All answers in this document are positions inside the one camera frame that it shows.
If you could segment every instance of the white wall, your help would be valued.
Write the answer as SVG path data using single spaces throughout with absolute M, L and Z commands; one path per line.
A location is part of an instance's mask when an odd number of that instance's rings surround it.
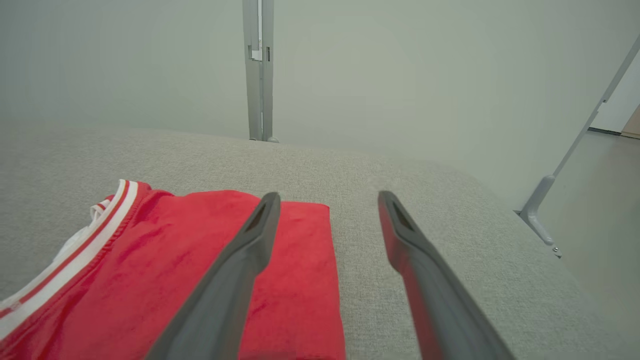
M 638 19 L 634 0 L 278 0 L 273 133 L 449 163 L 521 209 Z
M 248 138 L 242 2 L 0 1 L 0 119 Z
M 640 56 L 636 55 L 611 97 L 600 105 L 591 127 L 620 132 L 639 104 Z

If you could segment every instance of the red fabric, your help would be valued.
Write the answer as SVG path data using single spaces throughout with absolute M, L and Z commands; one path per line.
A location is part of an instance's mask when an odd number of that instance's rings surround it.
M 258 204 L 235 191 L 138 194 L 93 261 L 0 342 L 2 358 L 139 359 Z M 240 358 L 344 359 L 329 209 L 283 202 Z

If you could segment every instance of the folded red shirt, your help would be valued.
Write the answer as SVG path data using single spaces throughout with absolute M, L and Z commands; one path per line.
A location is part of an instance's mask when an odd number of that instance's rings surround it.
M 53 263 L 0 304 L 0 357 L 144 357 L 259 201 L 121 180 Z M 339 301 L 329 208 L 283 202 L 239 358 L 344 359 Z

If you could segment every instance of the gray fabric surface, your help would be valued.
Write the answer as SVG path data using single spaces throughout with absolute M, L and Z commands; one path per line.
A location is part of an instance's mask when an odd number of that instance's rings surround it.
M 283 200 L 331 209 L 348 354 L 418 358 L 403 282 L 380 230 L 377 191 L 387 189 L 518 357 L 623 351 L 562 261 L 475 179 L 444 165 L 170 131 L 3 127 L 2 298 L 47 266 L 120 178 L 176 195 L 279 191 Z

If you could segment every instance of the floor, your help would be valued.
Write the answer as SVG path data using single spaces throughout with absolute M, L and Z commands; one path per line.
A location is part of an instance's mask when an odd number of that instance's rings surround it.
M 566 267 L 640 354 L 640 140 L 588 131 L 540 219 Z

